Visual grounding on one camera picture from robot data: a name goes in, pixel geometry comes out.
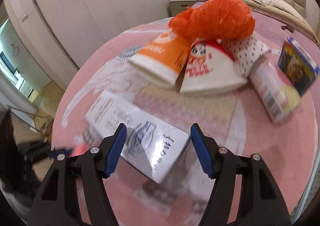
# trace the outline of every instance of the blue object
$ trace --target blue object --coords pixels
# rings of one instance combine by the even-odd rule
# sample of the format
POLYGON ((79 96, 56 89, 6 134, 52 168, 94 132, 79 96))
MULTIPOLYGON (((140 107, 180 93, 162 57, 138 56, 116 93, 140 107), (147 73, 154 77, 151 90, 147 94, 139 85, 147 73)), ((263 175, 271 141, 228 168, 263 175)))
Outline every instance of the blue object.
POLYGON ((303 59, 303 61, 307 64, 307 66, 310 68, 310 70, 313 71, 316 75, 319 75, 320 68, 318 65, 312 66, 310 61, 313 60, 309 54, 296 42, 296 40, 292 37, 287 38, 288 42, 295 48, 299 56, 303 59))
POLYGON ((48 153, 49 158, 57 158, 60 154, 65 154, 69 157, 73 152, 73 149, 54 149, 48 153))
POLYGON ((203 172, 206 173, 210 178, 212 178, 214 172, 212 168, 211 155, 195 125, 191 126, 190 136, 203 172))
POLYGON ((115 140, 106 156, 106 168, 104 170, 107 177, 116 170, 121 151, 123 149, 124 143, 127 139, 127 127, 125 125, 121 126, 119 133, 116 135, 115 140))

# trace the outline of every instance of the nightstand drawer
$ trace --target nightstand drawer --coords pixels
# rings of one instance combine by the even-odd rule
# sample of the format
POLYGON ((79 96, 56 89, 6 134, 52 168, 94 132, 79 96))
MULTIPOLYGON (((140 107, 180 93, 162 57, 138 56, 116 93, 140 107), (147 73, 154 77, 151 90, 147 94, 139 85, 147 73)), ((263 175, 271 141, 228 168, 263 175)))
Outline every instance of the nightstand drawer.
POLYGON ((172 14, 172 17, 175 17, 177 16, 179 13, 185 11, 186 9, 184 10, 171 10, 171 14, 172 14))
POLYGON ((195 4, 195 1, 181 1, 181 2, 170 2, 172 10, 185 10, 186 7, 191 7, 195 4))

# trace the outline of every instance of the metal screw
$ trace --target metal screw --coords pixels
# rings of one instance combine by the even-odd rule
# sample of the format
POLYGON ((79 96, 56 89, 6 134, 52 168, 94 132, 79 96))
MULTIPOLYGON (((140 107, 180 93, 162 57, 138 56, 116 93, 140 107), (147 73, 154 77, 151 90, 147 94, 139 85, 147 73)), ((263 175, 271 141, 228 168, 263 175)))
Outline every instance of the metal screw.
POLYGON ((58 157, 57 157, 57 160, 59 160, 59 161, 64 160, 65 157, 66 156, 64 154, 59 154, 58 157))
POLYGON ((225 147, 221 147, 221 148, 219 148, 219 152, 221 154, 226 154, 228 152, 228 150, 225 147))
POLYGON ((253 154, 252 158, 256 161, 259 161, 261 159, 260 155, 258 154, 253 154))
POLYGON ((91 152, 92 154, 98 153, 98 152, 99 152, 99 148, 98 148, 98 147, 92 147, 92 148, 90 149, 90 152, 91 152))

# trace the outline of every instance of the snack box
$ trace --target snack box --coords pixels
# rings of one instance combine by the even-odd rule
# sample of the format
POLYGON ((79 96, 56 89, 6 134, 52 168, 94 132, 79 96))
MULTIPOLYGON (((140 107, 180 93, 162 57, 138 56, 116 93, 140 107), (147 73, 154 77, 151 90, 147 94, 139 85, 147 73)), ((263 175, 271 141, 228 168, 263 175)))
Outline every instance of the snack box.
POLYGON ((161 183, 189 143, 189 135, 105 90, 85 116, 101 139, 127 126, 121 156, 156 183, 161 183))
POLYGON ((314 83, 320 69, 311 56, 292 37, 284 42, 278 67, 302 96, 314 83))

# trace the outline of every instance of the pink quilt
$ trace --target pink quilt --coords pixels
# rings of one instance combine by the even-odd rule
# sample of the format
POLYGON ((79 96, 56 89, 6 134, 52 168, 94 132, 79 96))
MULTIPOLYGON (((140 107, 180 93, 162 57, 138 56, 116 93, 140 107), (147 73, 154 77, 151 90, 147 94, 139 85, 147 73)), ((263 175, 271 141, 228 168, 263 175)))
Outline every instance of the pink quilt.
MULTIPOLYGON (((287 36, 294 37, 320 63, 320 51, 300 33, 281 29, 279 21, 259 13, 255 31, 271 48, 274 61, 287 36)), ((294 115, 280 126, 268 118, 260 99, 248 85, 232 94, 188 98, 175 90, 166 91, 150 84, 132 69, 127 60, 142 45, 167 29, 168 19, 141 25, 110 40, 97 50, 76 74, 66 90, 53 125, 54 146, 72 147, 87 143, 97 146, 84 115, 108 88, 153 115, 189 133, 197 122, 204 133, 215 138, 234 154, 259 153, 272 172, 291 211, 299 200, 310 175, 318 147, 316 118, 319 118, 319 81, 303 98, 294 115)), ((214 184, 200 167, 192 144, 162 184, 155 184, 122 159, 106 191, 121 225, 198 225, 214 184)), ((229 220, 236 216, 241 178, 237 178, 234 204, 229 220)), ((89 222, 84 191, 78 183, 83 220, 89 222)))

